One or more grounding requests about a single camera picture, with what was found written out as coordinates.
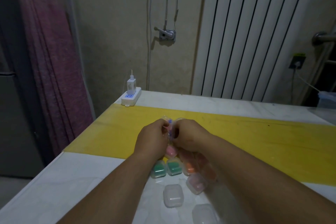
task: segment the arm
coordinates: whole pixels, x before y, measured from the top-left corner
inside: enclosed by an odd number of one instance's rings
[[[336,205],[300,182],[194,120],[180,120],[176,128],[174,143],[202,153],[257,223],[335,223]]]
[[[132,223],[142,190],[167,147],[169,124],[157,120],[138,135],[134,153],[112,171],[58,223]]]

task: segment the refrigerator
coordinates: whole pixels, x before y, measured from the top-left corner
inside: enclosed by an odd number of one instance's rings
[[[53,158],[19,0],[0,0],[0,176],[35,177]]]

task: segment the white radiator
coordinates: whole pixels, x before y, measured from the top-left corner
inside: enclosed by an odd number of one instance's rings
[[[309,0],[205,0],[193,95],[269,102]]]

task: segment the forearm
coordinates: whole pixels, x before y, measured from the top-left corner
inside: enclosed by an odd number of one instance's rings
[[[59,223],[132,223],[155,160],[132,154]]]
[[[329,200],[222,138],[209,136],[200,151],[258,223],[331,223]]]

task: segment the hand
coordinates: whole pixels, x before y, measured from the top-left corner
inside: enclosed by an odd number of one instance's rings
[[[211,134],[194,120],[178,120],[175,124],[175,139],[173,143],[188,151],[199,151],[202,141]]]
[[[140,154],[144,157],[158,160],[166,153],[168,145],[168,127],[169,123],[163,119],[143,127],[138,135],[134,147],[134,154]]]

